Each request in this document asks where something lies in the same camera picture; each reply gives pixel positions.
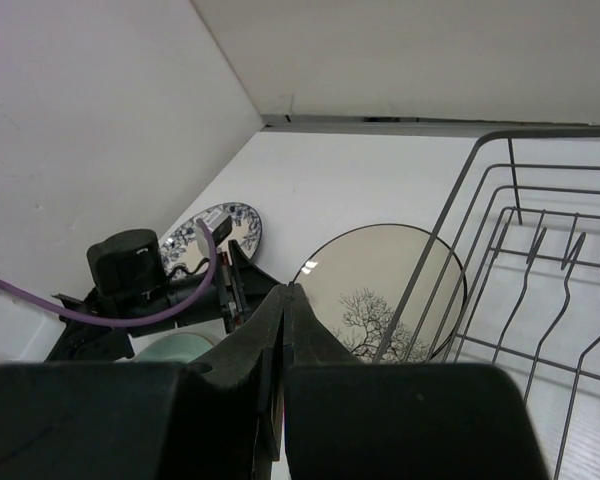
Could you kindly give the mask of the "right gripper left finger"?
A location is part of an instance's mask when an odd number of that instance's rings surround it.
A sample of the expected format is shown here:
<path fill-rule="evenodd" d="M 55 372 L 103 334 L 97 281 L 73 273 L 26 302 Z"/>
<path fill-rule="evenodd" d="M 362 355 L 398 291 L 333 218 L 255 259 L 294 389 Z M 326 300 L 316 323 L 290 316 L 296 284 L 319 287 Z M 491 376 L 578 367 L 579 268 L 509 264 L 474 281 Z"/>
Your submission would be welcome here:
<path fill-rule="evenodd" d="M 181 362 L 0 365 L 0 479 L 267 479 L 286 290 Z"/>

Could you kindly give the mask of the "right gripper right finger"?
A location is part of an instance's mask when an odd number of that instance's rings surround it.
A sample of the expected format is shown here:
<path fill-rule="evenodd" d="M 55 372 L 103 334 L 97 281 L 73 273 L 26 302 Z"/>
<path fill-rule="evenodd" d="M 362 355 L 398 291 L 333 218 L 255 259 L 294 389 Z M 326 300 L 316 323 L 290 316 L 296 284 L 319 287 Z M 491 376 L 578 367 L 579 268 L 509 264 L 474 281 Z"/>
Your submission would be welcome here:
<path fill-rule="evenodd" d="M 316 317 L 284 306 L 284 440 L 294 479 L 544 479 L 521 394 L 482 363 L 366 364 Z"/>

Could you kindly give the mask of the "blue floral patterned plate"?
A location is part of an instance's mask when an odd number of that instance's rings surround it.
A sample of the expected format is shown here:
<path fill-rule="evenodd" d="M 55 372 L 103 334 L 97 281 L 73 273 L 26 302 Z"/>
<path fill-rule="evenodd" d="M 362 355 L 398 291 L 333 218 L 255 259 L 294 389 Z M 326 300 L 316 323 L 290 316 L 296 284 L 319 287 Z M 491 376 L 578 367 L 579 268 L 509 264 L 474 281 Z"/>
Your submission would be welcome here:
<path fill-rule="evenodd" d="M 186 272 L 205 272 L 206 266 L 201 266 L 197 270 L 203 256 L 196 242 L 194 226 L 198 219 L 203 219 L 206 223 L 209 223 L 220 214 L 221 210 L 230 214 L 232 231 L 218 249 L 227 251 L 228 242 L 236 240 L 248 259 L 253 259 L 256 256 L 263 235 L 263 224 L 259 213 L 250 205 L 240 202 L 218 204 L 190 217 L 167 235 L 160 247 L 163 267 L 167 274 L 171 274 L 176 267 L 183 267 L 184 270 L 179 269 L 174 274 L 175 278 L 184 277 Z"/>

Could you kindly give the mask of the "teal flower plate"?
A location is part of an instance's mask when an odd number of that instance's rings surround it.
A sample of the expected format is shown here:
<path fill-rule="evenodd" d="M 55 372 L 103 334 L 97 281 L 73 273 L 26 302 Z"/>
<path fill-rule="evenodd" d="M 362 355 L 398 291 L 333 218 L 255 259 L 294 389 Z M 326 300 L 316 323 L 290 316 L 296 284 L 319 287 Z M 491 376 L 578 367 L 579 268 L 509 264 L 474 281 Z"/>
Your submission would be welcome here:
<path fill-rule="evenodd" d="M 174 333 L 151 342 L 135 357 L 135 362 L 191 363 L 210 351 L 218 339 L 199 333 Z"/>

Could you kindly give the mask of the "beige tree pattern plate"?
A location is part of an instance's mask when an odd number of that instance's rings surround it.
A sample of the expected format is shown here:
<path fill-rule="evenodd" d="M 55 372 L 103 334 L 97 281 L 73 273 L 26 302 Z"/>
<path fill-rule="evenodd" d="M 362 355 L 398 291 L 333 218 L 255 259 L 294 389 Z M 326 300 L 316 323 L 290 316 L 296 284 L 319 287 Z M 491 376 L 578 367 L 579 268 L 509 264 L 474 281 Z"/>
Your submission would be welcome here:
<path fill-rule="evenodd" d="M 467 299 L 457 255 L 428 231 L 376 224 L 346 232 L 298 270 L 318 320 L 354 356 L 373 361 L 386 332 L 386 364 L 421 363 L 441 354 Z"/>

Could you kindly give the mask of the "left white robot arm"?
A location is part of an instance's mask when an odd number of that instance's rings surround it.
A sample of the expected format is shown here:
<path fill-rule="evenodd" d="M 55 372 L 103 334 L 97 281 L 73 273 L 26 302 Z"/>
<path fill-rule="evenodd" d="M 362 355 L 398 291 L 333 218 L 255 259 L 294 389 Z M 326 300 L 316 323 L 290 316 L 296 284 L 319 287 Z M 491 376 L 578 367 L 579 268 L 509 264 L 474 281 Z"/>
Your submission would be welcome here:
<path fill-rule="evenodd" d="M 184 267 L 166 272 L 157 235 L 148 229 L 128 230 L 91 246 L 87 260 L 94 281 L 91 292 L 83 300 L 57 298 L 75 313 L 112 318 L 114 325 L 90 325 L 62 316 L 66 328 L 48 354 L 49 361 L 130 359 L 133 339 L 218 319 L 231 333 L 279 284 L 231 240 L 226 253 L 216 254 L 211 285 L 193 305 L 151 325 L 124 327 L 124 320 L 159 314 L 180 304 L 201 286 L 205 275 Z"/>

